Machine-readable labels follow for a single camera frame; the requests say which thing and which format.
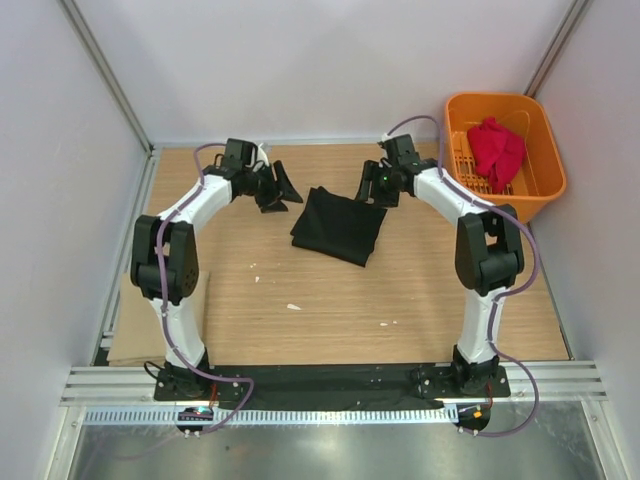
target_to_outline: metal floor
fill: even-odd
[[[490,429],[531,404],[496,404]],[[580,402],[542,403],[519,434],[473,438],[447,424],[227,428],[184,440],[173,426],[85,426],[69,478],[79,480],[604,479]],[[168,436],[176,438],[136,460]]]

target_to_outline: white cable tray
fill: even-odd
[[[178,414],[185,406],[157,407],[89,407],[84,425],[202,425],[217,423],[228,410],[215,409],[213,420],[180,421]],[[302,426],[302,425],[371,425],[406,423],[451,423],[458,421],[456,405],[438,410],[404,410],[388,412],[279,412],[242,410],[229,421],[229,426]]]

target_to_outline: cardboard sheet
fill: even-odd
[[[201,337],[208,284],[209,272],[200,272],[198,285],[191,296]],[[140,366],[146,360],[161,365],[164,356],[165,343],[156,312],[126,273],[120,280],[120,312],[107,360],[111,366],[120,367]]]

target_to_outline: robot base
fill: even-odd
[[[209,356],[206,349],[197,368],[202,372],[209,373]],[[165,362],[164,368],[158,372],[153,398],[159,402],[209,400],[212,385],[211,380],[196,375],[187,368],[176,367]]]
[[[442,398],[485,397],[511,395],[509,380],[504,367],[498,365],[498,357],[483,363],[467,363],[457,345],[453,348],[450,365],[422,365],[412,373],[417,393],[425,400]]]

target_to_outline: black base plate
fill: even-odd
[[[443,398],[468,397],[460,393],[443,364],[218,366],[211,373],[222,377],[250,377],[255,389],[247,410],[345,411],[421,410],[441,408]],[[222,408],[233,408],[242,399],[246,383],[216,383]],[[184,392],[159,376],[154,398],[158,401],[203,400],[211,390]],[[510,395],[503,368],[492,382],[493,397]],[[479,392],[474,398],[485,398]]]
[[[451,375],[451,367],[449,365],[423,365],[416,369],[412,376],[418,385],[420,396],[426,400],[487,396],[486,386],[483,386],[478,392],[474,392],[473,395],[462,393],[453,375]],[[498,367],[498,375],[489,379],[488,384],[491,386],[491,396],[493,398],[506,398],[511,395],[504,367]]]

